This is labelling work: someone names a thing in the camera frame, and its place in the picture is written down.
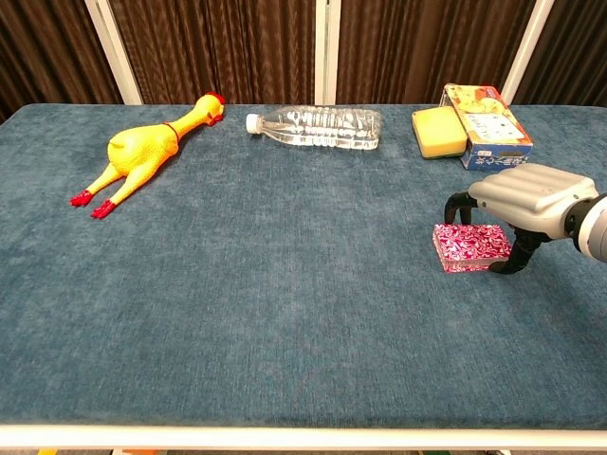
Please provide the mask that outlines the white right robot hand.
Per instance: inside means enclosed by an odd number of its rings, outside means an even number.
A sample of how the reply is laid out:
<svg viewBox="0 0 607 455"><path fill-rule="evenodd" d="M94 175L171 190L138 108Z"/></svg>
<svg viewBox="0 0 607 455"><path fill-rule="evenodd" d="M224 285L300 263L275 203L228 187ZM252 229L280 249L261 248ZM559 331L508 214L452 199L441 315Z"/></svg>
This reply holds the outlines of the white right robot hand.
<svg viewBox="0 0 607 455"><path fill-rule="evenodd" d="M533 163L505 169L453 194L444 222L452 224L459 216L468 225L474 208L514 229L508 259L488 267L494 273L523 270L541 244L560 239L571 239L586 257L606 261L606 195L587 176Z"/></svg>

